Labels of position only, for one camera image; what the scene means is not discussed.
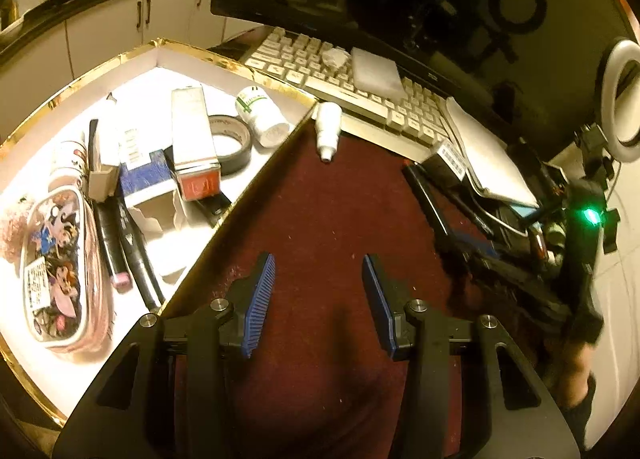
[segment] white keyboard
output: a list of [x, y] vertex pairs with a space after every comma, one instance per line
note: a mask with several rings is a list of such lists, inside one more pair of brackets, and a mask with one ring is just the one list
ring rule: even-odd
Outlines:
[[338, 70], [322, 62], [322, 53], [333, 46], [307, 35], [290, 36], [275, 28], [244, 64], [263, 71], [314, 96], [338, 103], [348, 115], [342, 129], [414, 161], [426, 159], [430, 147], [448, 138], [439, 106], [444, 103], [428, 89], [402, 79], [406, 93], [399, 101], [387, 100], [353, 85], [351, 60]]

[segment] red label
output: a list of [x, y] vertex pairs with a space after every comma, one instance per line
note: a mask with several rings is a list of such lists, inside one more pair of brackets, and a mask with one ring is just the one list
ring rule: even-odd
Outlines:
[[182, 198], [185, 201], [203, 199], [220, 193], [219, 170], [212, 170], [206, 174], [197, 174], [196, 176], [178, 175], [178, 180], [182, 189]]

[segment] white cabinet door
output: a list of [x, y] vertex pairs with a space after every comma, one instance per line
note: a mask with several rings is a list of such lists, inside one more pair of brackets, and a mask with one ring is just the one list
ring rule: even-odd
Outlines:
[[63, 23], [0, 66], [0, 141], [72, 80]]
[[76, 78], [142, 44], [142, 2], [110, 0], [67, 20], [69, 53]]
[[211, 13], [211, 0], [193, 0], [192, 9], [189, 44], [202, 49], [219, 45], [225, 29], [225, 17]]
[[143, 40], [158, 37], [189, 43], [189, 22], [193, 0], [145, 0]]
[[248, 32], [258, 26], [262, 26], [262, 24], [259, 24], [258, 22], [251, 22], [250, 20], [227, 17], [225, 23], [225, 34], [223, 35], [222, 41], [226, 42], [230, 38], [235, 38], [241, 33]]

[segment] red carpet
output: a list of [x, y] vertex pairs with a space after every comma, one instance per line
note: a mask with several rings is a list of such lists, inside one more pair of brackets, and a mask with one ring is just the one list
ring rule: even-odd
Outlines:
[[[447, 307], [450, 280], [402, 176], [402, 159], [343, 135], [334, 161], [325, 165], [315, 142], [309, 125], [289, 164], [262, 189], [212, 264], [211, 283], [220, 285], [214, 298], [249, 273], [260, 251], [276, 261], [260, 345], [228, 374], [236, 443], [247, 459], [387, 457], [406, 363], [393, 363], [380, 348], [360, 278], [365, 253], [377, 253], [389, 276], [406, 281], [431, 306], [471, 313]], [[477, 233], [441, 203], [453, 227]], [[467, 293], [476, 312], [478, 290], [467, 287]], [[460, 439], [454, 359], [450, 376], [447, 455]]]

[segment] pink fluffy object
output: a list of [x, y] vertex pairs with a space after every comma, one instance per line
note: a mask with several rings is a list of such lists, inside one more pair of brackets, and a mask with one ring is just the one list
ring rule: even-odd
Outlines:
[[20, 261], [27, 217], [33, 206], [33, 199], [22, 197], [4, 208], [0, 218], [0, 257], [16, 264]]

